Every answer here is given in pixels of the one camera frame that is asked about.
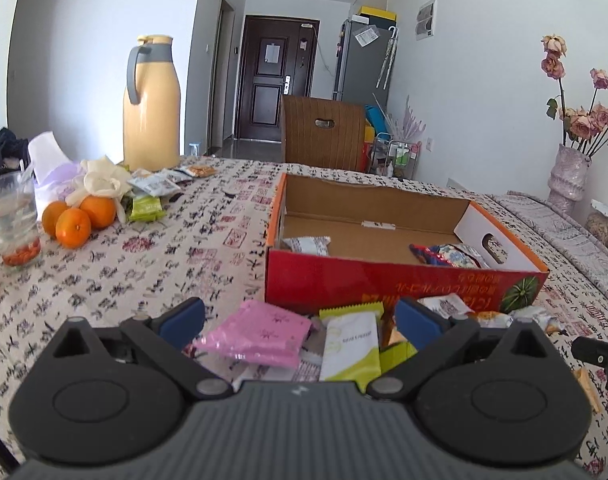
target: patterned tablecloth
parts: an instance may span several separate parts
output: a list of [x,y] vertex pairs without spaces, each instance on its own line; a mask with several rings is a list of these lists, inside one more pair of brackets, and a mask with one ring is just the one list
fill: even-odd
[[[68,316],[85,316],[95,326],[116,325],[136,312],[157,316],[191,296],[207,305],[206,330],[212,330],[243,300],[263,298],[264,241],[271,199],[282,172],[394,186],[430,194],[471,198],[528,244],[551,269],[536,304],[544,305],[566,330],[552,337],[571,368],[577,335],[608,340],[608,301],[569,261],[490,197],[440,189],[419,182],[379,176],[270,164],[208,159],[218,173],[196,180],[152,224],[118,223],[94,233],[76,251],[65,250],[42,235],[43,258],[21,272],[0,259],[0,436],[18,456],[7,409],[12,395],[40,350]],[[223,190],[237,186],[234,199]],[[200,361],[231,379],[240,365],[215,356]],[[593,474],[608,465],[608,392],[603,371],[590,367],[602,412],[577,458]]]

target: box handle hole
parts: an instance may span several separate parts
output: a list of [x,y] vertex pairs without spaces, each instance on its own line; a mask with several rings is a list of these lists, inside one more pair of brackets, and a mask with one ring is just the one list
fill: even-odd
[[332,119],[315,119],[315,126],[329,130],[335,127],[335,121]]
[[482,247],[486,249],[486,252],[491,255],[495,262],[498,264],[506,263],[508,252],[492,234],[489,233],[484,235],[484,238],[482,238]]

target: pink snack packet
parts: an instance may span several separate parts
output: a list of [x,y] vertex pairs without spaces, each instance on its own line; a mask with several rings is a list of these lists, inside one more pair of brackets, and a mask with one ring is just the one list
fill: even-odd
[[244,301],[212,332],[193,346],[260,365],[299,367],[299,351],[311,321],[257,300]]

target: vase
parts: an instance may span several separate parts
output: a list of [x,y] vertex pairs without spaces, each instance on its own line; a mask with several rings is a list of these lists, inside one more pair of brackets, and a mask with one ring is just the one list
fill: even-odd
[[578,150],[559,145],[555,165],[548,178],[548,201],[570,215],[575,203],[584,197],[584,186],[591,159]]

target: blue gripper pad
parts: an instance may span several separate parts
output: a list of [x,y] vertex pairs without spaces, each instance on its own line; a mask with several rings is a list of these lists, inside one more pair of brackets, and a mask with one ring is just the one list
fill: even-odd
[[152,329],[164,341],[183,350],[204,328],[206,306],[199,298],[190,298],[155,319]]
[[402,298],[395,305],[397,330],[418,351],[450,328],[450,322],[411,298]]

